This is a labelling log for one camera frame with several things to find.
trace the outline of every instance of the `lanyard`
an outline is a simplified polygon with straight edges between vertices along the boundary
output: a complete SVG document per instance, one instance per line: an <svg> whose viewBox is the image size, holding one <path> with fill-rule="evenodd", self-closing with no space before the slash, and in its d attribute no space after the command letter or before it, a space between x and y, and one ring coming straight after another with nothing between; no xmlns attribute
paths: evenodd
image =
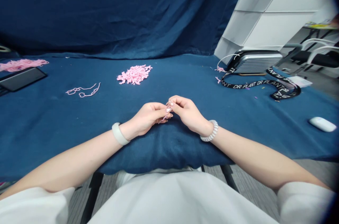
<svg viewBox="0 0 339 224"><path fill-rule="evenodd" d="M291 99L291 98L298 96L301 93L301 89L298 85L294 84L290 79L276 73L273 70L272 67L270 67L268 70L266 70L266 72L268 74L270 74L271 76L279 79L279 80L283 80L283 82L285 82L286 84L291 84L294 87L294 89L292 91L287 89L286 86L283 85L282 83L275 81L275 80L260 80L260 81L253 82L253 83L250 83L250 84L229 84L229 83L226 83L224 81L224 78L227 75L229 75L229 74L231 74L235 71L236 71L236 69L233 67L233 68L229 69L226 72L226 74L221 78L221 84L223 86L228 87L228 88L233 88L233 89L244 89L244 88L251 88L251 87L254 87L254 86L258 86L258 85L261 85L261 84L272 84L275 87L277 87L277 89L278 89L277 92L271 94L271 97L274 98L275 100Z"/></svg>

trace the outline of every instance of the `forearm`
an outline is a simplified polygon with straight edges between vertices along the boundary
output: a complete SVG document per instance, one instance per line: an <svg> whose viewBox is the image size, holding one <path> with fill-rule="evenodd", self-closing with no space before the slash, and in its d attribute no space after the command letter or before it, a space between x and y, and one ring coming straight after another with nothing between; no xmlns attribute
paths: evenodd
<svg viewBox="0 0 339 224"><path fill-rule="evenodd" d="M127 123L120 125L120 130L127 140L136 136ZM107 131L41 164L4 192L0 200L33 187L49 192L77 187L120 148L112 131Z"/></svg>
<svg viewBox="0 0 339 224"><path fill-rule="evenodd" d="M308 182L328 188L281 153L219 127L212 143L246 173L273 190L288 182Z"/></svg>

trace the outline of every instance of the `pink yarn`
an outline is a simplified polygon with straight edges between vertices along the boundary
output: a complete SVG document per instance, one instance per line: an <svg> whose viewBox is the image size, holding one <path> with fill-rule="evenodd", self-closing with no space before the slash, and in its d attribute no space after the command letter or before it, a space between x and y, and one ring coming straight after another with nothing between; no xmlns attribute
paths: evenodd
<svg viewBox="0 0 339 224"><path fill-rule="evenodd" d="M172 111L172 108L170 107L169 104L167 104L166 106L167 106L167 109L170 109L170 111ZM158 122L158 124L160 124L163 120L165 120L165 119L167 118L168 114L165 115L165 117L164 117L160 122Z"/></svg>
<svg viewBox="0 0 339 224"><path fill-rule="evenodd" d="M221 68L221 67L219 67L219 66L217 66L217 69L216 69L217 71L219 71L219 72L226 72L223 68Z"/></svg>
<svg viewBox="0 0 339 224"><path fill-rule="evenodd" d="M29 67L38 67L49 62L46 60L28 60L28 59L21 59L18 61L9 61L7 63L0 63L0 72L1 71L8 71L8 72L16 72L20 70L24 70Z"/></svg>
<svg viewBox="0 0 339 224"><path fill-rule="evenodd" d="M121 75L118 75L117 80L123 84L127 81L127 84L140 84L141 81L148 77L148 73L151 71L152 67L143 65L143 66L134 66L131 67L127 72L122 72Z"/></svg>
<svg viewBox="0 0 339 224"><path fill-rule="evenodd" d="M98 88L95 88L95 89L93 90L93 92L92 92L90 95L86 95L86 94L84 94L84 93L79 93L79 96L80 96L81 98L83 98L83 97L89 97L89 96L94 95L94 94L99 90L100 84L101 84L101 83L99 83ZM80 91L81 89L82 89L82 90L89 90L89 89L92 89L95 85L96 85L96 84L94 84L91 88L82 88L82 87L74 88L74 89L72 89L72 90L66 91L66 93L67 93L68 95L73 95L73 94L75 94L76 92Z"/></svg>

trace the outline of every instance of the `white bracelet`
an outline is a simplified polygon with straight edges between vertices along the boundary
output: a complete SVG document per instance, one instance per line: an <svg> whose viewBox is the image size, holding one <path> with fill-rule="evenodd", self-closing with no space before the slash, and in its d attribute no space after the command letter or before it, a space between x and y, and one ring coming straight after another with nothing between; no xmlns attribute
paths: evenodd
<svg viewBox="0 0 339 224"><path fill-rule="evenodd" d="M218 123L215 120L209 120L209 122L213 123L213 131L212 131L212 134L210 134L208 137L200 136L201 140L204 142L212 141L216 133L218 132L218 128L219 128Z"/></svg>
<svg viewBox="0 0 339 224"><path fill-rule="evenodd" d="M129 143L129 141L123 136L123 134L120 131L119 128L120 123L114 123L112 126L112 131L115 139L118 141L121 145L126 145Z"/></svg>

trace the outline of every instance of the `person's right hand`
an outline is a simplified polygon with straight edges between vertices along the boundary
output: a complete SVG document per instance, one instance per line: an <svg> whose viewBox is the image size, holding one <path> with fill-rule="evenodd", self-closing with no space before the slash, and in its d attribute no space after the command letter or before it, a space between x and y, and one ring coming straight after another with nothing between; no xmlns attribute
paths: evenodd
<svg viewBox="0 0 339 224"><path fill-rule="evenodd" d="M169 98L168 104L191 131L203 137L212 134L213 124L202 116L192 100L176 95Z"/></svg>

